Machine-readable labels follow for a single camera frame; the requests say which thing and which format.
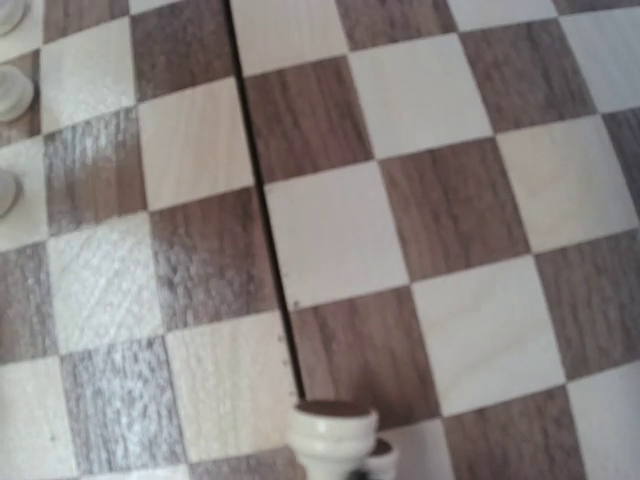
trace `white chess piece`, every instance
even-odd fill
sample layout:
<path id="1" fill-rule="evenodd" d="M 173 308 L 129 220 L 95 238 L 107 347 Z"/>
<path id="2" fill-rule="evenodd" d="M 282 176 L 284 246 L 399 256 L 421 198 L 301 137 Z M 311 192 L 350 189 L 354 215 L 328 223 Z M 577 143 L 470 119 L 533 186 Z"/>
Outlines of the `white chess piece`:
<path id="1" fill-rule="evenodd" d="M 6 170 L 0 170 L 0 217 L 7 213 L 18 195 L 18 181 Z"/>
<path id="2" fill-rule="evenodd" d="M 25 0 L 0 0 L 0 35 L 13 30 L 24 15 Z"/>
<path id="3" fill-rule="evenodd" d="M 397 450 L 389 442 L 379 438 L 363 465 L 369 480 L 396 480 L 397 468 Z"/>
<path id="4" fill-rule="evenodd" d="M 316 400 L 297 405 L 289 446 L 307 480 L 346 480 L 376 443 L 378 414 L 350 402 Z"/>
<path id="5" fill-rule="evenodd" d="M 0 122 L 11 122 L 26 112 L 33 94 L 33 82 L 24 73 L 13 65 L 0 66 Z"/>

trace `checkered pattern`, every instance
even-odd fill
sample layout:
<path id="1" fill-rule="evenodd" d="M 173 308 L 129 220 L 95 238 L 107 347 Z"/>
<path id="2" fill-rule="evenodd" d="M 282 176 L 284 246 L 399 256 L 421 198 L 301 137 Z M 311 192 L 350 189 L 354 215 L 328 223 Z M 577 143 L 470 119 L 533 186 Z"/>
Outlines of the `checkered pattern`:
<path id="1" fill-rule="evenodd" d="M 399 478 L 635 478 L 640 1 L 230 4 L 0 41 L 0 477 L 300 479 L 294 363 Z"/>

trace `chess piece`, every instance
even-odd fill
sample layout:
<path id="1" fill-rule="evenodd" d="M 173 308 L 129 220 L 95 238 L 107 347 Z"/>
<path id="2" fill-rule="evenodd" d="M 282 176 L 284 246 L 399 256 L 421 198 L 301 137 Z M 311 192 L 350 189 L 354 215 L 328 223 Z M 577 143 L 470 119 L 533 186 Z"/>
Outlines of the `chess piece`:
<path id="1" fill-rule="evenodd" d="M 26 9 L 25 0 L 0 0 L 0 35 L 16 28 Z"/>
<path id="2" fill-rule="evenodd" d="M 11 122 L 27 111 L 33 82 L 13 65 L 0 66 L 0 122 Z"/>
<path id="3" fill-rule="evenodd" d="M 18 196 L 18 181 L 6 170 L 0 170 L 0 217 L 4 216 Z"/>
<path id="4" fill-rule="evenodd" d="M 398 452 L 386 440 L 378 439 L 365 459 L 363 470 L 369 480 L 396 480 Z"/>
<path id="5" fill-rule="evenodd" d="M 289 446 L 307 480 L 346 480 L 376 443 L 378 414 L 341 401 L 297 405 L 289 419 Z"/>

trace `wood grain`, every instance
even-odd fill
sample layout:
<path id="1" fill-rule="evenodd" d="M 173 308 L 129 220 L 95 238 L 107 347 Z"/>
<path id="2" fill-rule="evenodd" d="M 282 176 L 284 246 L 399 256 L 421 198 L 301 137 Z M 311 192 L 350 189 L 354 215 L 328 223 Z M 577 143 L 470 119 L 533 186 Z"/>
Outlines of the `wood grain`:
<path id="1" fill-rule="evenodd" d="M 0 147 L 26 138 L 40 135 L 40 51 L 21 55 L 3 65 L 13 65 L 30 78 L 35 87 L 35 95 L 29 109 L 12 122 L 0 123 Z"/>
<path id="2" fill-rule="evenodd" d="M 45 42 L 53 42 L 129 14 L 127 0 L 46 0 L 44 3 Z"/>
<path id="3" fill-rule="evenodd" d="M 611 8 L 635 7 L 640 0 L 554 0 L 560 14 L 591 12 Z"/>
<path id="4" fill-rule="evenodd" d="M 166 95 L 139 109 L 149 210 L 253 184 L 232 77 Z"/>
<path id="5" fill-rule="evenodd" d="M 351 50 L 456 29 L 446 0 L 338 0 Z"/>
<path id="6" fill-rule="evenodd" d="M 49 239 L 62 353 L 163 332 L 149 230 L 139 213 Z"/>
<path id="7" fill-rule="evenodd" d="M 373 406 L 380 428 L 439 415 L 408 288 L 292 313 L 307 398 Z"/>
<path id="8" fill-rule="evenodd" d="M 498 144 L 534 252 L 638 226 L 599 116 L 499 135 Z"/>
<path id="9" fill-rule="evenodd" d="M 189 466 L 192 480 L 304 480 L 304 470 L 289 448 Z"/>
<path id="10" fill-rule="evenodd" d="M 0 368 L 3 480 L 77 475 L 58 357 Z"/>
<path id="11" fill-rule="evenodd" d="M 640 216 L 640 108 L 602 116 Z"/>
<path id="12" fill-rule="evenodd" d="M 457 35 L 370 48 L 349 65 L 378 159 L 493 135 Z"/>
<path id="13" fill-rule="evenodd" d="M 637 231 L 536 260 L 569 379 L 640 359 Z"/>
<path id="14" fill-rule="evenodd" d="M 346 58 L 246 80 L 265 181 L 373 158 Z"/>
<path id="15" fill-rule="evenodd" d="M 166 343 L 192 463 L 286 443 L 297 395 L 280 312 L 170 332 Z"/>
<path id="16" fill-rule="evenodd" d="M 467 32 L 461 38 L 494 130 L 595 112 L 557 20 Z"/>
<path id="17" fill-rule="evenodd" d="M 246 76 L 349 51 L 334 0 L 230 0 Z"/>
<path id="18" fill-rule="evenodd" d="M 44 245 L 0 253 L 0 272 L 0 364 L 58 353 Z"/>
<path id="19" fill-rule="evenodd" d="M 456 480 L 585 480 L 564 387 L 444 425 Z"/>
<path id="20" fill-rule="evenodd" d="M 135 109 L 45 136 L 45 165 L 52 235 L 146 208 Z"/>
<path id="21" fill-rule="evenodd" d="M 527 253 L 495 140 L 381 162 L 412 280 Z"/>
<path id="22" fill-rule="evenodd" d="M 189 0 L 131 18 L 138 99 L 233 75 L 222 0 Z"/>
<path id="23" fill-rule="evenodd" d="M 64 356 L 62 379 L 81 473 L 184 461 L 161 337 Z"/>
<path id="24" fill-rule="evenodd" d="M 154 212 L 151 230 L 167 329 L 276 307 L 252 188 Z"/>
<path id="25" fill-rule="evenodd" d="M 531 256 L 414 283 L 412 293 L 444 416 L 565 383 Z"/>

